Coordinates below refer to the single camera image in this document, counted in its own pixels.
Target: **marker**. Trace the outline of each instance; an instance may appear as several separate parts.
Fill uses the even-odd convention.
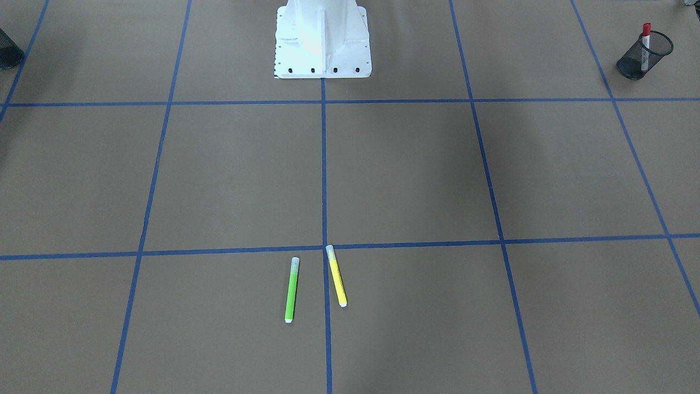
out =
[[[642,48],[642,74],[649,71],[649,51],[651,50],[650,38],[652,33],[652,24],[645,23],[642,29],[642,45],[647,49]]]
[[[289,270],[289,288],[287,289],[287,309],[284,311],[284,322],[287,324],[294,319],[294,302],[297,299],[298,276],[299,257],[292,257],[292,268]]]
[[[340,278],[340,270],[338,269],[338,261],[335,259],[335,251],[333,245],[325,247],[328,253],[328,265],[330,265],[330,273],[333,275],[333,284],[335,285],[335,294],[338,296],[338,304],[341,308],[348,306],[348,299],[345,297],[345,289],[343,289],[343,280]]]

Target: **blue tape line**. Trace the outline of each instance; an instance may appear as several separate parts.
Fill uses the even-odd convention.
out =
[[[431,102],[469,102],[469,99],[379,99],[379,100],[327,100],[327,104],[411,104]]]
[[[320,104],[320,100],[239,100],[239,101],[173,101],[173,105],[299,105]]]
[[[700,233],[671,234],[671,238],[700,238]]]
[[[606,242],[619,240],[652,240],[666,239],[664,234],[648,234],[642,236],[597,236],[597,237],[563,237],[563,238],[529,238],[504,240],[506,245],[523,245],[532,243],[572,243],[572,242]]]
[[[581,30],[583,31],[583,35],[586,38],[586,42],[588,43],[588,48],[591,51],[591,54],[593,54],[593,59],[596,61],[596,66],[598,66],[598,72],[600,72],[601,77],[603,78],[603,83],[605,84],[605,89],[608,91],[608,95],[610,96],[610,99],[612,101],[612,106],[615,108],[615,113],[617,114],[617,120],[619,120],[619,124],[622,126],[622,132],[624,133],[624,137],[627,140],[627,144],[629,145],[629,149],[632,152],[632,156],[634,157],[634,162],[637,165],[637,169],[639,170],[639,173],[642,175],[642,180],[644,181],[644,185],[647,188],[647,192],[649,193],[649,197],[651,198],[652,204],[654,205],[654,210],[657,213],[657,216],[659,218],[659,222],[661,223],[661,227],[664,230],[664,235],[666,236],[666,239],[668,240],[668,246],[671,248],[671,253],[673,253],[673,258],[675,259],[676,265],[678,265],[678,270],[680,271],[680,274],[683,278],[683,282],[685,283],[685,287],[688,290],[688,294],[690,295],[690,299],[692,300],[693,305],[695,306],[695,311],[697,312],[698,317],[700,317],[700,303],[698,302],[697,296],[695,295],[695,291],[693,290],[692,284],[690,283],[690,280],[688,280],[688,276],[685,272],[685,267],[683,266],[683,262],[680,260],[680,257],[678,256],[678,253],[676,252],[676,246],[673,244],[673,237],[669,233],[669,228],[666,226],[666,221],[664,220],[664,216],[661,213],[661,209],[659,208],[659,204],[654,197],[654,192],[651,187],[651,183],[649,183],[649,179],[647,178],[647,175],[644,171],[644,167],[642,166],[641,160],[639,159],[639,155],[637,154],[636,149],[634,148],[634,144],[632,143],[632,138],[629,135],[629,131],[627,130],[627,125],[624,122],[624,119],[622,118],[622,113],[620,112],[620,108],[617,106],[617,101],[618,99],[615,98],[613,95],[613,90],[610,88],[610,84],[608,83],[608,78],[606,77],[605,72],[603,71],[603,68],[601,66],[601,62],[598,59],[598,55],[596,54],[596,50],[593,48],[593,43],[591,42],[591,39],[588,35],[588,31],[586,30],[586,26],[583,23],[583,19],[581,18],[581,14],[578,11],[578,7],[576,6],[576,2],[574,0],[570,0],[571,6],[573,7],[574,13],[576,14],[576,18],[578,19],[578,23],[581,26]]]
[[[21,102],[8,104],[8,107],[136,107],[146,105],[167,105],[166,101],[124,101],[124,102]]]
[[[512,97],[466,99],[386,99],[386,100],[326,100],[326,104],[428,104],[450,102],[609,102],[605,97]],[[615,98],[618,102],[695,102],[700,97],[642,97]],[[133,101],[133,102],[18,102],[6,103],[4,107],[134,107],[147,105],[304,105],[321,104],[320,100],[205,100],[205,101]]]
[[[188,250],[144,250],[143,256],[183,256],[192,254],[239,254],[239,253],[274,253],[301,252],[304,250],[322,250],[321,245],[276,246],[276,247],[225,247],[221,249]]]
[[[168,102],[171,102],[175,94],[175,85],[177,82],[178,69],[180,67],[180,59],[182,58],[182,51],[185,45],[185,36],[187,34],[187,24],[190,18],[190,9],[192,8],[192,0],[187,1],[187,8],[185,9],[185,20],[183,21],[182,32],[180,35],[180,44],[178,46],[177,56],[175,58],[175,67],[173,70],[173,77],[170,83],[170,92],[168,94]],[[160,131],[160,139],[158,141],[158,151],[155,155],[155,165],[153,166],[153,176],[150,181],[150,190],[148,192],[148,202],[146,203],[146,211],[143,214],[143,230],[141,232],[141,239],[139,241],[139,251],[136,256],[136,263],[134,264],[134,275],[132,276],[131,287],[129,288],[129,301],[127,302],[127,309],[124,316],[124,325],[122,326],[122,335],[119,341],[119,350],[117,352],[117,360],[114,365],[114,375],[112,378],[112,387],[110,390],[111,394],[116,394],[117,386],[119,384],[119,374],[121,372],[122,359],[124,357],[124,349],[126,347],[127,335],[129,332],[129,323],[131,320],[131,312],[134,306],[134,296],[136,294],[136,287],[139,281],[139,270],[141,269],[141,258],[144,253],[144,245],[146,244],[146,233],[148,232],[148,220],[151,216],[151,207],[153,206],[153,195],[155,194],[155,185],[158,181],[158,171],[160,169],[160,155],[163,152],[163,142],[165,141],[165,133],[168,128],[168,120],[170,117],[171,105],[168,104],[165,108],[165,115],[163,118],[163,127]]]
[[[36,21],[36,27],[34,28],[34,33],[31,34],[31,39],[29,40],[29,44],[27,45],[27,50],[24,52],[24,58],[22,59],[20,66],[17,68],[17,73],[15,74],[15,79],[12,81],[12,85],[10,86],[10,91],[7,93],[7,97],[5,98],[5,104],[2,106],[2,110],[0,110],[0,122],[2,122],[3,118],[5,118],[5,113],[7,112],[7,108],[8,108],[8,105],[10,104],[10,100],[12,100],[12,96],[15,94],[15,89],[17,88],[17,82],[20,81],[20,76],[22,76],[22,72],[25,70],[25,64],[27,63],[27,58],[29,57],[29,54],[32,52],[32,48],[34,47],[34,42],[36,41],[36,36],[39,35],[39,29],[41,28],[41,24],[43,23],[44,16],[46,16],[46,9],[48,8],[48,2],[49,2],[49,0],[44,1],[44,5],[41,9],[41,13],[39,14],[39,19]]]
[[[445,246],[476,246],[499,245],[499,240],[464,240],[436,242],[401,242],[401,243],[348,243],[333,245],[334,249],[391,249],[399,247],[445,247]]]
[[[575,98],[575,97],[542,97],[542,98],[496,98],[496,99],[474,99],[474,102],[606,102],[609,98]]]
[[[321,227],[323,246],[328,244],[328,161],[326,146],[326,80],[321,79]],[[325,389],[333,394],[333,354],[330,331],[330,289],[328,257],[323,253],[323,296],[325,303]]]
[[[489,194],[491,196],[491,206],[493,208],[493,216],[496,220],[496,229],[498,230],[498,240],[500,241],[500,249],[501,252],[503,253],[503,262],[505,264],[505,271],[508,276],[508,285],[510,286],[510,295],[512,297],[513,301],[513,307],[515,309],[515,317],[517,319],[517,324],[518,324],[518,330],[520,332],[520,341],[522,343],[523,347],[523,354],[525,357],[525,363],[527,366],[527,371],[528,375],[530,378],[530,386],[532,388],[533,394],[537,394],[538,389],[537,389],[537,382],[535,380],[535,372],[532,366],[532,361],[530,358],[530,349],[528,347],[527,343],[527,336],[525,333],[525,327],[523,325],[523,320],[522,320],[522,315],[520,313],[520,303],[518,301],[518,296],[517,292],[515,289],[515,282],[513,280],[513,274],[512,270],[510,268],[510,259],[508,258],[508,251],[506,250],[505,242],[504,242],[504,237],[503,237],[503,228],[501,226],[501,218],[500,215],[498,214],[498,206],[496,204],[496,195],[494,194],[494,185],[493,182],[491,181],[491,173],[489,172],[489,163],[487,160],[486,156],[486,150],[484,149],[484,140],[482,139],[482,133],[481,133],[481,127],[479,125],[479,117],[477,115],[477,110],[476,110],[476,105],[474,102],[474,95],[472,92],[472,86],[471,82],[469,79],[469,71],[467,69],[467,62],[464,57],[464,49],[462,46],[462,39],[459,34],[459,26],[457,24],[457,16],[454,12],[454,4],[452,0],[449,0],[449,9],[450,13],[452,15],[452,24],[454,26],[454,35],[457,40],[457,46],[459,48],[459,57],[462,61],[462,70],[464,72],[464,80],[467,85],[467,93],[469,94],[469,99],[470,99],[470,104],[471,104],[471,109],[472,109],[472,116],[474,117],[474,126],[476,129],[477,133],[477,138],[479,140],[479,150],[481,151],[482,155],[482,162],[484,164],[484,174],[486,175],[486,182],[489,186]]]
[[[674,239],[700,238],[700,233],[671,234]],[[655,240],[666,239],[664,234],[643,234],[638,236],[594,236],[594,237],[563,237],[563,238],[514,238],[504,239],[506,245],[547,244],[547,243],[583,243],[583,242],[615,242],[625,240]],[[434,242],[405,242],[405,243],[348,243],[333,245],[335,249],[391,249],[410,247],[450,247],[450,246],[480,246],[500,245],[500,240],[458,240]],[[194,254],[238,254],[238,253],[274,253],[300,252],[305,250],[324,250],[324,245],[296,245],[270,247],[223,247],[214,249],[184,249],[184,250],[144,250],[142,256],[180,256]],[[0,255],[0,261],[16,260],[52,260],[52,259],[88,259],[102,257],[135,257],[138,252],[86,252],[86,253],[55,253],[55,254],[7,254]]]
[[[10,254],[0,256],[0,261],[17,260],[59,260],[59,259],[92,259],[103,257],[136,257],[136,252],[94,252],[94,253],[52,253],[52,254]]]

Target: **red marker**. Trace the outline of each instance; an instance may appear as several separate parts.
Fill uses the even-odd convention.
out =
[[[642,74],[649,71],[649,51],[651,50],[650,38],[652,33],[652,24],[645,23],[642,28],[642,45],[646,47],[646,50],[642,48]]]

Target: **white marker cap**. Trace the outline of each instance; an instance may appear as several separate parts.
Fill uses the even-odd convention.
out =
[[[299,273],[299,257],[292,257],[292,268],[289,273],[295,275]]]
[[[333,250],[333,245],[326,246],[325,251],[328,253],[329,260],[335,260],[335,251]]]

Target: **green marker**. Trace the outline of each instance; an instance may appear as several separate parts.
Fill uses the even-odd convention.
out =
[[[292,257],[292,268],[289,270],[289,290],[287,290],[287,310],[284,312],[285,323],[291,323],[294,318],[294,301],[297,299],[298,276],[299,257]]]

